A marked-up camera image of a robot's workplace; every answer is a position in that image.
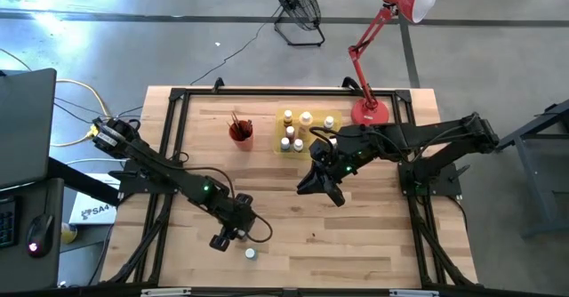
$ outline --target white bottle cap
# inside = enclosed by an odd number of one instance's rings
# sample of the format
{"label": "white bottle cap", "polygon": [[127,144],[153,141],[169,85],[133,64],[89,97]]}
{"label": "white bottle cap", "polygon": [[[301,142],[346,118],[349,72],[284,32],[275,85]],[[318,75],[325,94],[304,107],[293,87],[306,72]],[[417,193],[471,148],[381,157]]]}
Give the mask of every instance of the white bottle cap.
{"label": "white bottle cap", "polygon": [[288,126],[286,127],[286,137],[294,136],[294,127]]}
{"label": "white bottle cap", "polygon": [[295,140],[294,141],[294,150],[301,151],[302,146],[303,146],[302,140]]}
{"label": "white bottle cap", "polygon": [[252,248],[247,248],[245,250],[245,257],[247,259],[255,259],[256,255],[257,255],[257,252]]}
{"label": "white bottle cap", "polygon": [[302,113],[301,115],[301,122],[303,124],[310,124],[310,121],[312,120],[312,115],[310,115],[310,113],[308,111],[305,111]]}
{"label": "white bottle cap", "polygon": [[334,117],[328,116],[324,120],[324,127],[328,128],[328,129],[332,129],[333,126],[334,126]]}
{"label": "white bottle cap", "polygon": [[284,137],[281,140],[281,149],[282,150],[288,150],[291,147],[291,141],[288,140],[288,138]]}

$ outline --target gray floor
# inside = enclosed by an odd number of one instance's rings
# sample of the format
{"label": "gray floor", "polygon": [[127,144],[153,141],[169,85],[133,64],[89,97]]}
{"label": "gray floor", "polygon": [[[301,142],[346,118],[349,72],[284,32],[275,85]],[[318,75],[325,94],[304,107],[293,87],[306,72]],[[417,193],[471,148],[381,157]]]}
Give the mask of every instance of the gray floor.
{"label": "gray floor", "polygon": [[[325,17],[372,17],[379,0],[318,0]],[[438,0],[432,19],[569,20],[569,0]],[[200,16],[269,16],[276,0],[0,0],[0,9],[53,9],[68,12],[120,12]],[[187,84],[240,48],[259,24],[128,23],[67,21],[53,16],[38,20],[0,20],[0,47],[20,56],[32,68],[53,67],[59,78],[93,85],[116,114],[139,106],[146,87]],[[294,49],[265,27],[247,50],[200,84],[222,76],[231,85],[335,86],[353,76],[347,48],[365,25],[323,25],[320,49]],[[284,25],[294,38],[313,33]],[[567,28],[411,27],[421,87],[436,90],[444,120],[478,111],[504,136],[543,111],[569,98],[569,33]],[[363,60],[373,86],[409,87],[399,26],[386,26]],[[0,68],[20,68],[0,55]],[[71,84],[57,95],[86,107],[98,105],[90,93]],[[89,113],[77,111],[89,118]],[[56,110],[52,140],[74,140],[86,124]],[[86,142],[52,148],[61,161],[103,157]],[[522,240],[520,230],[535,221],[525,177],[513,149],[499,155],[472,155],[461,177],[469,238],[480,283],[489,287],[569,294],[569,236],[547,235]],[[117,165],[77,166],[102,173]],[[66,216],[74,194],[66,193]],[[106,228],[94,230],[101,238]],[[63,253],[60,279],[84,285],[99,257],[93,245]]]}

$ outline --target wooden table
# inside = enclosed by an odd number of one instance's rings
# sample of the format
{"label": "wooden table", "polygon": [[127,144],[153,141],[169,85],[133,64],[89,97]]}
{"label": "wooden table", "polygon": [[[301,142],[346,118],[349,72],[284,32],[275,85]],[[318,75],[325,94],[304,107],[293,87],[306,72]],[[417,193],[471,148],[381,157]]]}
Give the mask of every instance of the wooden table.
{"label": "wooden table", "polygon": [[[149,87],[142,111],[141,136],[156,150],[171,88]],[[417,125],[440,121],[433,90],[411,92]],[[341,189],[346,204],[339,208],[324,194],[296,195],[296,185],[309,170],[310,162],[280,157],[271,149],[276,109],[303,108],[308,104],[311,108],[338,109],[343,123],[350,124],[349,113],[355,100],[308,96],[192,97],[182,147],[189,154],[186,165],[211,165],[227,172],[236,192],[254,197],[253,209],[272,224],[275,233],[265,244],[236,240],[225,253],[215,251],[208,243],[212,235],[219,233],[220,225],[177,195],[172,205],[160,285],[420,286],[409,210],[400,194],[394,163],[376,160],[359,169],[358,176],[345,178]],[[226,123],[230,122],[231,111],[252,119],[252,152],[239,151],[228,137]],[[167,156],[172,153],[177,117],[173,122]],[[220,174],[211,176],[224,181]],[[101,279],[115,275],[140,242],[147,205],[148,195],[137,195],[119,207]],[[444,197],[434,197],[433,208],[441,245],[465,276],[476,282],[461,211]],[[251,235],[263,238],[267,234],[266,226],[257,221]],[[257,261],[244,257],[248,247],[259,252]],[[154,247],[149,251],[145,275],[151,269]],[[430,249],[426,249],[426,254],[429,273],[434,278]]]}

